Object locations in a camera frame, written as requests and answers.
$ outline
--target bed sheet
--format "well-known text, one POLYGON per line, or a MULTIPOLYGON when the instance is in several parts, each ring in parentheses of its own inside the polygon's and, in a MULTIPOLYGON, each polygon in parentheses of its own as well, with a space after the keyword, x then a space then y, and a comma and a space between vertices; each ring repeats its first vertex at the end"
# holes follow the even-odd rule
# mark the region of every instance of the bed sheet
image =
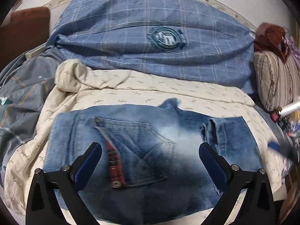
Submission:
MULTIPOLYGON (((169 79, 132 70, 92 70, 79 60, 67 60, 58 66, 56 86, 50 92, 37 123, 37 135, 20 146, 6 169, 4 190, 6 205, 25 218, 26 202, 34 170, 43 167, 48 135, 58 113, 85 109, 95 105, 140 104, 158 106, 169 98, 177 98, 179 108, 212 117, 243 116, 251 130, 272 191, 281 186, 282 157, 267 149, 274 134, 253 108, 254 102, 235 87, 169 79)), ((245 192, 237 200, 227 223, 237 215, 245 192)), ((200 224, 209 210, 166 222, 166 224, 200 224)), ((69 211, 63 210, 67 221, 75 224, 69 211)))

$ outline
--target striped pillow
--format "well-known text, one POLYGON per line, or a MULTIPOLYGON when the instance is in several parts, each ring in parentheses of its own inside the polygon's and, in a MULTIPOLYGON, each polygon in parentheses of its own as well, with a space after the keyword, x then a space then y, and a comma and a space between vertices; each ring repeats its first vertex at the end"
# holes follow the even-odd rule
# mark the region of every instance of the striped pillow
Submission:
POLYGON ((254 54, 259 98, 267 111, 284 107, 299 95, 299 74, 292 55, 283 64, 273 52, 254 54))

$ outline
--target red tag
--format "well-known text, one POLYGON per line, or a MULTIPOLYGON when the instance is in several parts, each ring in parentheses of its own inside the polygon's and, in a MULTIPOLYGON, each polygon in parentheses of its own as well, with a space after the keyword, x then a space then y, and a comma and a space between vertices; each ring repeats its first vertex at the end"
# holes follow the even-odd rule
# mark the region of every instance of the red tag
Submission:
POLYGON ((108 149, 108 163, 109 163, 109 174, 112 184, 112 188, 120 189, 126 186, 121 159, 114 146, 106 141, 106 147, 108 149))
POLYGON ((273 120, 273 122, 277 122, 278 120, 279 120, 279 118, 280 118, 280 115, 279 115, 279 113, 277 113, 276 111, 273 111, 272 113, 271 113, 271 119, 273 120))

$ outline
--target pillow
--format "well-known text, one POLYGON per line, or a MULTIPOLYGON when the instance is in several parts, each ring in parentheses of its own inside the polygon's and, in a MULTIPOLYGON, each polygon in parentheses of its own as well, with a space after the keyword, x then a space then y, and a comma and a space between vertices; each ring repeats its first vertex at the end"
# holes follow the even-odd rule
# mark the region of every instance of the pillow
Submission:
POLYGON ((0 28, 0 70, 17 56, 49 37, 50 10, 35 7, 11 13, 10 22, 0 28))
POLYGON ((283 64, 273 52, 255 52, 254 68, 258 95, 267 111, 284 107, 299 95, 299 74, 292 55, 283 64))

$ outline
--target metal rivet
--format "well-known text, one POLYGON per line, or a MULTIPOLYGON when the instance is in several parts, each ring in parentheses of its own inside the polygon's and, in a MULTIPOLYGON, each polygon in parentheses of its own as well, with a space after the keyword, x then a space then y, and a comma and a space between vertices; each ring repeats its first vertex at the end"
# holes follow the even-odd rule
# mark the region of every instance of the metal rivet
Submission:
POLYGON ((232 168, 233 171, 238 171, 240 169, 240 167, 238 165, 235 165, 235 164, 233 164, 231 166, 231 168, 232 168))
POLYGON ((37 169, 35 169, 34 173, 35 174, 39 174, 42 170, 38 167, 37 169))
POLYGON ((121 182, 119 181, 113 181, 112 182, 112 187, 115 188, 115 189, 118 189, 122 186, 121 182))
POLYGON ((61 169, 65 172, 65 171, 68 171, 70 169, 70 166, 69 165, 64 165, 64 166, 62 166, 61 169))
POLYGON ((259 169, 259 172, 260 172, 261 174, 266 174, 266 171, 265 171, 265 169, 263 169, 263 168, 260 168, 260 169, 259 169))

